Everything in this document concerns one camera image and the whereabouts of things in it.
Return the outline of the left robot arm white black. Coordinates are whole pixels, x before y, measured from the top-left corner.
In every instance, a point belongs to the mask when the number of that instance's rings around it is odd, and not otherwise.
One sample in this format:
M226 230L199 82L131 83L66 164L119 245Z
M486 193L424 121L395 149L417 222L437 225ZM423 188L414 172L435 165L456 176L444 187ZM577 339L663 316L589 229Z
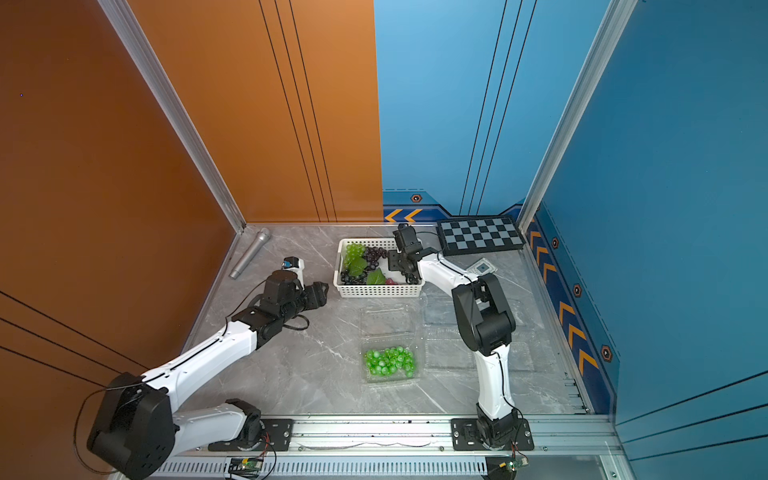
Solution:
M211 337L141 375L122 373L102 389L87 450L129 479L146 479L169 458L209 444L269 449L262 413L246 401L179 409L230 365L290 329L291 320L325 306L328 291L325 282L304 284L300 260L286 259Z

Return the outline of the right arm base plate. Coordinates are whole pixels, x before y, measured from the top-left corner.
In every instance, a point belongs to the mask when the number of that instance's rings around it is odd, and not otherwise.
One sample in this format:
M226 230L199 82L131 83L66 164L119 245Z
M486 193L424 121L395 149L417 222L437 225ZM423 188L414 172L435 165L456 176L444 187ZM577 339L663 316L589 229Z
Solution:
M456 451L522 451L535 449L529 422L508 416L496 421L485 418L453 418L451 439Z

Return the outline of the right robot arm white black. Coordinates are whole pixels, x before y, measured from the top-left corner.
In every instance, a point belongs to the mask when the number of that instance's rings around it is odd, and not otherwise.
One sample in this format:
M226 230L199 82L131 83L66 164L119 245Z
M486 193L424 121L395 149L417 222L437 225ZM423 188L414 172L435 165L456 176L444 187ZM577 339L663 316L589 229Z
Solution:
M465 346L473 352L479 381L477 428L483 444L508 449L523 431L525 418L510 391L508 358L516 320L498 278L470 273L425 247L414 227L394 231L396 248L387 254L388 268L407 282L430 283L453 301L456 324Z

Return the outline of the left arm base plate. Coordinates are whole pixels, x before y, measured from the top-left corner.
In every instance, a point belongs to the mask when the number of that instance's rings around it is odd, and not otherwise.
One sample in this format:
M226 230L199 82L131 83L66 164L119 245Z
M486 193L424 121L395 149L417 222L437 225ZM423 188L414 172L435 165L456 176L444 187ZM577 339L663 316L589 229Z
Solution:
M219 441L207 446L211 452L286 452L289 450L294 420L262 418L258 423L247 421L244 430L233 440Z

